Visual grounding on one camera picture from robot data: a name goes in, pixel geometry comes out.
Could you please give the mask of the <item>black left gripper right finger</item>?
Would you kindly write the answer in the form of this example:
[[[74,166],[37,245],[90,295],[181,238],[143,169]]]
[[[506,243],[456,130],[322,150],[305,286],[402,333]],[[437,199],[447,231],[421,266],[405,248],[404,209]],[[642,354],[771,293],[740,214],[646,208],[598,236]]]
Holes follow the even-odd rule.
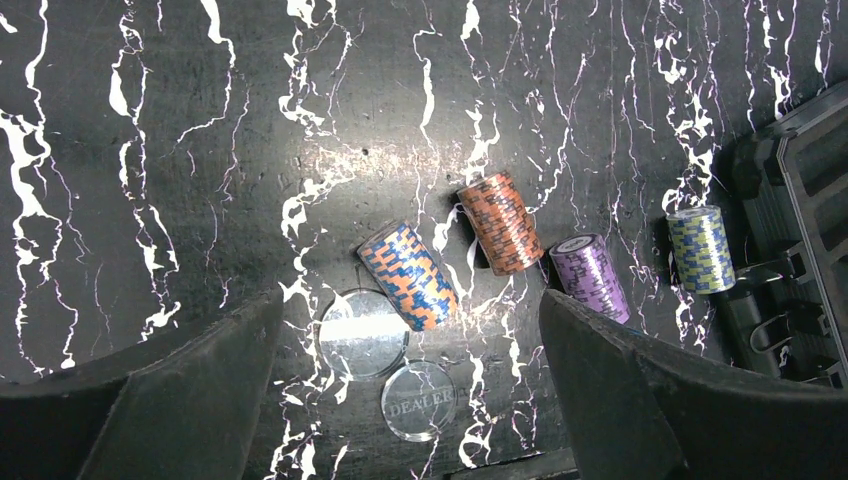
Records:
[[[539,328],[584,479],[843,479],[847,395],[700,357],[556,290]]]

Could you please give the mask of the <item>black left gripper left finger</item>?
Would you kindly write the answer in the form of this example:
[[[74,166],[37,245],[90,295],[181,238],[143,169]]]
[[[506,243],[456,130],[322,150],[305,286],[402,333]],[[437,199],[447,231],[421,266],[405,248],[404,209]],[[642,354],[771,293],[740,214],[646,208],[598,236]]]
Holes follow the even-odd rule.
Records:
[[[268,290],[30,384],[1,388],[5,479],[238,479],[283,317]]]

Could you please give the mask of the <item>black poker set case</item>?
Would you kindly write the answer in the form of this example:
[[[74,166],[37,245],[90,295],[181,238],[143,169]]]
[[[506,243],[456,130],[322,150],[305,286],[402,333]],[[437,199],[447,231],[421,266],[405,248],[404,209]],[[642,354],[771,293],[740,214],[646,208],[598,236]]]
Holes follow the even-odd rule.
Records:
[[[717,296],[733,360],[847,385],[847,86],[741,140],[725,215],[736,285]]]

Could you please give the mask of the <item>yellow blue poker chip stack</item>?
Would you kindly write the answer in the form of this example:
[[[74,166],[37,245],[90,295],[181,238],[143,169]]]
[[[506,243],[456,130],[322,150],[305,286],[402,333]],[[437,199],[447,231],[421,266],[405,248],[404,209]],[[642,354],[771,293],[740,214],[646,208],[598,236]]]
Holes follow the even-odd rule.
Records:
[[[699,295],[736,284],[722,212],[718,206],[684,209],[666,216],[681,286]]]

